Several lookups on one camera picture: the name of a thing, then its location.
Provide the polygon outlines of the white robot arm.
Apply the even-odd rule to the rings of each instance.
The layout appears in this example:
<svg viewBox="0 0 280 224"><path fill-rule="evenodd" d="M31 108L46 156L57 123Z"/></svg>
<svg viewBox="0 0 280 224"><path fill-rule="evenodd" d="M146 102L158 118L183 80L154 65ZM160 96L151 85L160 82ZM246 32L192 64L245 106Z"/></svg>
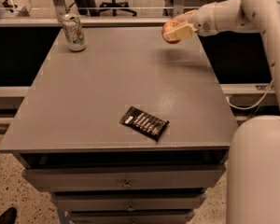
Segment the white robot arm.
<svg viewBox="0 0 280 224"><path fill-rule="evenodd" d="M280 224L280 0L225 0L177 14L162 32L173 43L197 34L257 33L274 101L234 133L228 157L226 224Z"/></svg>

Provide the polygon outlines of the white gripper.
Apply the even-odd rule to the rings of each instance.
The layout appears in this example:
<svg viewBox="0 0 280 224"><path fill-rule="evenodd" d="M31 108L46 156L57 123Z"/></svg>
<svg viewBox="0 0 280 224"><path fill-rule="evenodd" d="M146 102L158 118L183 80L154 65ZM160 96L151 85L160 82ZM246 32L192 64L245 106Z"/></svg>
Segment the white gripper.
<svg viewBox="0 0 280 224"><path fill-rule="evenodd" d="M165 37L168 41L183 40L192 38L194 33L200 36L217 35L218 29L216 26L216 11L217 3L211 3L204 5L197 10L191 10L186 13L177 15L174 17L175 21L182 23L165 33Z"/></svg>

